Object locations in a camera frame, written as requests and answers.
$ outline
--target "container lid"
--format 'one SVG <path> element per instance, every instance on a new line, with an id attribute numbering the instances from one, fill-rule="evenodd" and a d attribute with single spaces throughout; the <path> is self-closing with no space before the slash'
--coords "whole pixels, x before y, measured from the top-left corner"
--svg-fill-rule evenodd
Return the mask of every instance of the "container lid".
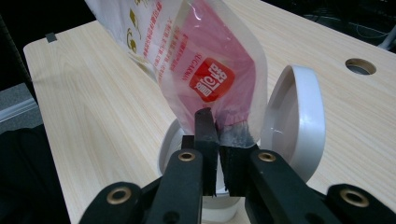
<path id="1" fill-rule="evenodd" d="M 280 154 L 306 182 L 318 168 L 325 136 L 323 103 L 315 72 L 288 65 L 268 102 L 260 148 Z"/>

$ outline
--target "table hole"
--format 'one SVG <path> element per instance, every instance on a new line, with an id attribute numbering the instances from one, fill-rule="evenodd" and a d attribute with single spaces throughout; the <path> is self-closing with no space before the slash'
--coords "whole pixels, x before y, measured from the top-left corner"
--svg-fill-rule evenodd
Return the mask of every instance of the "table hole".
<path id="1" fill-rule="evenodd" d="M 375 66 L 363 59 L 348 59 L 346 60 L 346 67 L 359 75 L 369 76 L 376 72 Z"/>

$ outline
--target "light wood surface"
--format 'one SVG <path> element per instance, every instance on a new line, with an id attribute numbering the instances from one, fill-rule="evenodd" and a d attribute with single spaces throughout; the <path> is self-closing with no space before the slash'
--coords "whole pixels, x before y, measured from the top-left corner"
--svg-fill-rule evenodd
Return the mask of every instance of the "light wood surface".
<path id="1" fill-rule="evenodd" d="M 318 75 L 327 122 L 320 165 L 308 185 L 348 183 L 396 211 L 396 55 L 259 1 L 225 1 L 262 43 L 268 91 L 287 64 Z M 175 116 L 157 84 L 91 22 L 24 49 L 72 223 L 105 186 L 143 187 Z M 345 62 L 362 58 L 371 76 Z M 248 223 L 243 203 L 230 223 Z"/>

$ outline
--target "red label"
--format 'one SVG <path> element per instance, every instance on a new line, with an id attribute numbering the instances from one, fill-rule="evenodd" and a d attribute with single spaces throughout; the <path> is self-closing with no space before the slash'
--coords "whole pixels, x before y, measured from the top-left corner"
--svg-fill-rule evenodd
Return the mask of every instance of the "red label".
<path id="1" fill-rule="evenodd" d="M 191 78 L 190 87 L 205 102 L 213 102 L 231 88 L 234 78 L 231 69 L 214 59 L 206 58 Z"/>

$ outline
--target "white plastic bag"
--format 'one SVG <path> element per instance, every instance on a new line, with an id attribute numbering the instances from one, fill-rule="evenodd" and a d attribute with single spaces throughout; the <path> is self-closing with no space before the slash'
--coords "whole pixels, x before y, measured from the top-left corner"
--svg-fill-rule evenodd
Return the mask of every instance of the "white plastic bag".
<path id="1" fill-rule="evenodd" d="M 220 0 L 85 0 L 96 19 L 148 74 L 186 134 L 211 107 L 220 143 L 260 138 L 267 68 L 258 40 Z"/>

